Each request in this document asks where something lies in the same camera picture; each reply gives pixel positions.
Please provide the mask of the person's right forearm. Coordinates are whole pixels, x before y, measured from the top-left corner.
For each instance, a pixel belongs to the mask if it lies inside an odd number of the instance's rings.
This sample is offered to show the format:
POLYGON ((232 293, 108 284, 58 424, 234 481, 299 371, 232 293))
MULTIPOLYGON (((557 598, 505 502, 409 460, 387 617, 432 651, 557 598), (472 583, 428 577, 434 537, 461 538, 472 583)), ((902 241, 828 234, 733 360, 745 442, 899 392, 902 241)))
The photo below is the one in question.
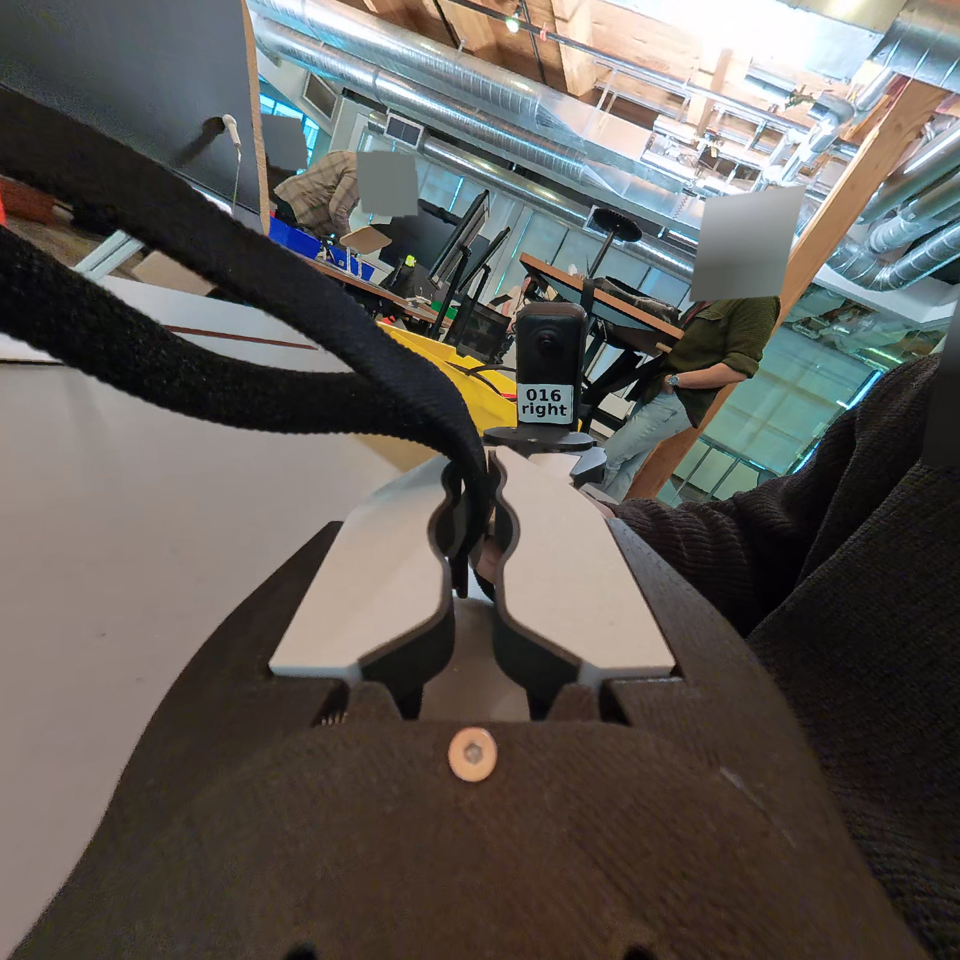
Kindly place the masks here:
POLYGON ((748 643, 887 896, 958 958, 958 468, 922 462, 942 358, 886 373, 795 473, 611 511, 748 643))

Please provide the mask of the black monitor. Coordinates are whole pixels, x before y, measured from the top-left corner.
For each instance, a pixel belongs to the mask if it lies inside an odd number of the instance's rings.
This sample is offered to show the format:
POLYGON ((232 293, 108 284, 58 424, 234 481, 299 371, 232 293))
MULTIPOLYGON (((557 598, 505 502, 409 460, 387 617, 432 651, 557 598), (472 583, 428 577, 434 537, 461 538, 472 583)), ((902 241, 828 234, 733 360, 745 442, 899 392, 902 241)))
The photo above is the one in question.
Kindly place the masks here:
POLYGON ((510 234, 508 226, 492 240, 481 235, 490 214, 491 192, 485 189, 474 197, 427 269, 428 281, 435 290, 445 288, 454 296, 465 294, 493 254, 503 245, 510 234))

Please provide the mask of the blue parts tray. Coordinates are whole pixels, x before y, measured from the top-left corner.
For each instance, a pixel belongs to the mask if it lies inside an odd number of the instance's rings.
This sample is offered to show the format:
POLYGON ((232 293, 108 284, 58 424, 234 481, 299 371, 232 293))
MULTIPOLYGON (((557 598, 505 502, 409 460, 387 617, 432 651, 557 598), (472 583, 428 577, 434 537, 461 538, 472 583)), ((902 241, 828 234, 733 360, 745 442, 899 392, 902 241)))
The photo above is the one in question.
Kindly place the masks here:
POLYGON ((303 258, 331 262, 343 271, 359 275, 360 261, 346 248, 317 238, 274 214, 270 215, 269 237, 279 246, 303 258))

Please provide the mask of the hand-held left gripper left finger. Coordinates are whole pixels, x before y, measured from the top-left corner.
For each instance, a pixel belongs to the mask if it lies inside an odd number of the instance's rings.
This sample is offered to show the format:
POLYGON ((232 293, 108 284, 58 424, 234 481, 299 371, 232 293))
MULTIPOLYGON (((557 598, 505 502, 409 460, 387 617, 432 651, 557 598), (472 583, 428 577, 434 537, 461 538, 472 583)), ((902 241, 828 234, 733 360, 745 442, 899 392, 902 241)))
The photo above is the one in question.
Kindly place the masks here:
POLYGON ((441 622, 450 568, 430 524, 449 504, 449 465, 434 457, 347 515, 270 657, 272 674, 359 681, 402 640, 441 622))

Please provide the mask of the wooden top standing desk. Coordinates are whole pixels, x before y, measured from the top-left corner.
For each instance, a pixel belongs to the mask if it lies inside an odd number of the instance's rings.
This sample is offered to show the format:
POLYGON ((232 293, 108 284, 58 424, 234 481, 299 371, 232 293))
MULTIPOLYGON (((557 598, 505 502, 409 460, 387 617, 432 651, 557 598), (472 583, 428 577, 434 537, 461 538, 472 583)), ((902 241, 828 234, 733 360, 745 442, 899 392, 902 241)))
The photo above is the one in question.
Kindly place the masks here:
POLYGON ((588 278, 566 273, 546 264, 531 254, 522 253, 520 264, 537 285, 552 287, 560 298, 583 308, 587 333, 592 338, 582 366, 581 427, 589 431, 596 418, 608 426, 608 414, 601 414, 600 404, 607 396, 635 383, 648 361, 659 364, 659 358, 670 354, 684 336, 678 325, 642 310, 617 295, 596 288, 588 278), (602 349, 619 351, 601 374, 589 376, 594 358, 602 349))

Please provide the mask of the yellow storage bin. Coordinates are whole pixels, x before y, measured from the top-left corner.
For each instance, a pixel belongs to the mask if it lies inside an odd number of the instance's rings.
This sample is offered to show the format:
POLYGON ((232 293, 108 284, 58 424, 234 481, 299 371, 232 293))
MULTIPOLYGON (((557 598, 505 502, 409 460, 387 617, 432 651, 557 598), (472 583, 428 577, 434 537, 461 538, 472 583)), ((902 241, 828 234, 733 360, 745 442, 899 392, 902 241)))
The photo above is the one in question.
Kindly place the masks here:
POLYGON ((378 320, 377 326, 394 341, 427 359, 456 386, 480 435, 495 427, 515 427, 517 387, 499 368, 487 368, 471 356, 461 356, 453 345, 407 331, 398 323, 378 320))

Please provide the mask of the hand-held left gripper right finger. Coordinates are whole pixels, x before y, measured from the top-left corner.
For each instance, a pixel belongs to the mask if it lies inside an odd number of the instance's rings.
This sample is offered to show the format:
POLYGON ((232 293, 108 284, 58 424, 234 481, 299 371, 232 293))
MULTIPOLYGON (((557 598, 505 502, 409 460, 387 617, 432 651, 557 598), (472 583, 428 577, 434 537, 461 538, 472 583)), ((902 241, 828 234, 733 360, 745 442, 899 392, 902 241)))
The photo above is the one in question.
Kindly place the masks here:
POLYGON ((498 665, 516 682, 666 678, 676 661, 613 528, 559 475, 507 447, 497 479, 498 665))

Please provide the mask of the slim wooden post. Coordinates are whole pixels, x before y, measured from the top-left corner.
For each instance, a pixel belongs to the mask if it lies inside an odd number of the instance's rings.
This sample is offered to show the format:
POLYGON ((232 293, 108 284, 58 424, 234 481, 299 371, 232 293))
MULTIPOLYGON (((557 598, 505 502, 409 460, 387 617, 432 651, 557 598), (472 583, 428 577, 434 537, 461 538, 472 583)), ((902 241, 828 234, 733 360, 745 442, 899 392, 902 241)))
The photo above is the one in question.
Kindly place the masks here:
MULTIPOLYGON (((870 198, 948 96, 942 88, 918 79, 905 79, 895 96, 889 98, 886 111, 871 127, 845 172, 791 248, 774 330, 782 325, 870 198)), ((734 380, 718 391, 699 426, 666 438, 651 452, 635 474, 627 499, 657 497, 737 385, 738 380, 734 380)))

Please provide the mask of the silver ventilation duct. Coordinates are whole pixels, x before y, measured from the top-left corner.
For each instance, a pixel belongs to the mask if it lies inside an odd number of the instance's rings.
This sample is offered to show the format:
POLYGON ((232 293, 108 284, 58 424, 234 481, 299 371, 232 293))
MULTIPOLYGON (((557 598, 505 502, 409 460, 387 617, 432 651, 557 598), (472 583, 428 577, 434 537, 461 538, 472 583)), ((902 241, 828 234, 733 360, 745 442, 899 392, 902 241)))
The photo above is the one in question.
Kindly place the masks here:
POLYGON ((873 292, 924 280, 959 255, 959 121, 911 153, 875 191, 825 265, 873 292))
POLYGON ((300 42, 423 90, 405 110, 584 193, 698 230, 709 198, 744 189, 651 148, 653 132, 341 2, 248 2, 300 42))

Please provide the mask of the person's right hand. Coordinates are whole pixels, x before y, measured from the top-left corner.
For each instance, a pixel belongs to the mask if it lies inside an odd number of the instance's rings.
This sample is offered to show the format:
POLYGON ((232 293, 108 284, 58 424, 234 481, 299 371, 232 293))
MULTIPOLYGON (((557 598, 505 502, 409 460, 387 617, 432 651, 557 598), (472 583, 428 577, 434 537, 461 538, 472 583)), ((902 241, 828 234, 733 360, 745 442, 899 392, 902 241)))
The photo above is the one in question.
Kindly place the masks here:
POLYGON ((473 577, 480 591, 491 602, 496 600, 495 581, 502 557, 502 549, 493 536, 484 538, 469 554, 473 577))

